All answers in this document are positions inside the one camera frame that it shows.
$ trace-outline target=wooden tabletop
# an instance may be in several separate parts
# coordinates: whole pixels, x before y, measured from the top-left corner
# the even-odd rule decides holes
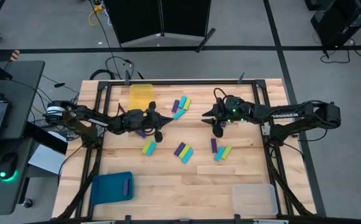
[[[79,105],[93,108],[97,84],[97,81],[82,83]],[[288,104],[281,79],[267,79],[266,85],[271,106]],[[96,205],[94,220],[124,220],[125,215],[131,215],[133,220],[229,219],[235,214],[232,202],[234,184],[269,183],[258,125],[246,122],[227,124],[217,144],[231,145],[233,149],[226,160],[217,162],[213,159],[210,139],[214,135],[212,128],[201,122],[201,115],[215,103],[215,87],[222,88],[226,94],[254,102],[252,87],[249,85],[155,85],[156,110],[163,116],[173,116],[171,108],[174,100],[179,100],[182,95],[191,98],[192,102],[183,116],[163,127],[164,140],[157,144],[152,156],[142,153],[146,140],[136,133],[120,136],[105,134],[100,174],[131,171],[134,175],[135,196],[130,201]],[[128,96],[128,86],[112,88],[109,116],[116,114],[118,103],[127,109]],[[104,99],[105,93],[101,97],[101,111]],[[277,123],[286,124],[290,121],[283,119],[277,120]],[[181,142],[189,144],[194,150],[187,164],[173,155]],[[288,138],[285,142],[299,149],[297,139]],[[80,145],[79,140],[71,142],[67,156]],[[308,210],[316,212],[300,153],[287,146],[281,147],[281,153],[290,189]],[[84,157],[85,150],[81,149],[64,165],[53,217],[64,211],[78,191]],[[285,213],[283,194],[278,189],[282,211]],[[89,191],[84,199],[82,215],[87,214]]]

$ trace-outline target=black metal frame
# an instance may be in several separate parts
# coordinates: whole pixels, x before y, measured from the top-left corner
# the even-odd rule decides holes
[[[147,84],[147,83],[152,84],[152,85],[237,85],[238,80],[130,80],[129,81],[130,85]],[[260,87],[262,90],[265,105],[267,105],[267,106],[270,105],[265,80],[242,80],[241,84],[242,85],[251,85],[251,87],[253,89],[255,103],[258,103],[258,104],[260,103],[258,87]],[[109,103],[110,103],[111,88],[113,86],[121,86],[121,85],[124,85],[123,81],[100,81],[98,83],[94,110],[99,109],[101,95],[103,93],[103,90],[106,89],[106,97],[105,97],[105,102],[104,102],[104,107],[103,107],[103,114],[107,115],[108,107],[109,107]],[[87,149],[87,153],[85,155],[85,163],[84,163],[83,171],[82,171],[82,180],[81,180],[80,185],[83,185],[85,183],[85,179],[88,176],[88,170],[89,170],[89,166],[90,166],[92,150],[93,149]],[[271,161],[272,158],[270,156],[269,151],[270,151],[270,149],[269,149],[268,145],[265,144],[265,142],[264,142],[264,152],[265,152],[265,157],[266,157],[266,165],[268,166],[268,172],[270,170],[270,165],[273,166],[273,162]],[[278,163],[279,176],[281,177],[283,182],[287,185],[284,165],[283,165],[283,161],[281,159],[281,152],[278,147],[275,149],[275,151],[278,155],[276,162]],[[98,163],[98,166],[100,166],[100,161],[101,161],[100,153],[98,153],[96,155],[95,162],[96,161]],[[277,191],[277,187],[276,187],[276,181],[275,181],[275,178],[273,177],[273,175],[271,174],[271,172],[269,172],[269,177],[270,177],[270,183],[275,188],[276,202],[277,202],[278,208],[279,208],[279,215],[282,215],[281,206],[280,206],[280,202],[279,202],[279,195],[278,195],[278,191]],[[286,200],[287,215],[293,215],[294,214],[293,213],[293,205],[291,204],[289,197],[285,193],[284,193],[284,198]],[[75,213],[75,218],[81,217],[82,204],[83,204],[83,200],[81,200],[80,203],[78,204],[78,207],[77,207],[76,213]],[[87,217],[92,218],[92,216],[93,216],[93,206],[91,206],[89,203]],[[205,222],[206,220],[194,220],[194,222],[200,222],[200,221]],[[210,221],[211,222],[221,222],[221,223],[226,223],[226,222],[234,223],[235,222],[235,220],[210,220]],[[173,222],[173,221],[160,220],[158,222],[161,223],[161,222]]]

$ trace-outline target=green led light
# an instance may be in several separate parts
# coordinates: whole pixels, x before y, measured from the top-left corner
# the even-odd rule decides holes
[[[17,170],[14,171],[14,174],[12,177],[6,179],[6,180],[2,180],[3,182],[12,182],[15,178],[17,177]]]

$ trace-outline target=blue tray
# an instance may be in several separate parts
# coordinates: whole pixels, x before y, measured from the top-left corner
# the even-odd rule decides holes
[[[131,200],[133,196],[134,185],[131,172],[98,175],[92,180],[92,205]]]

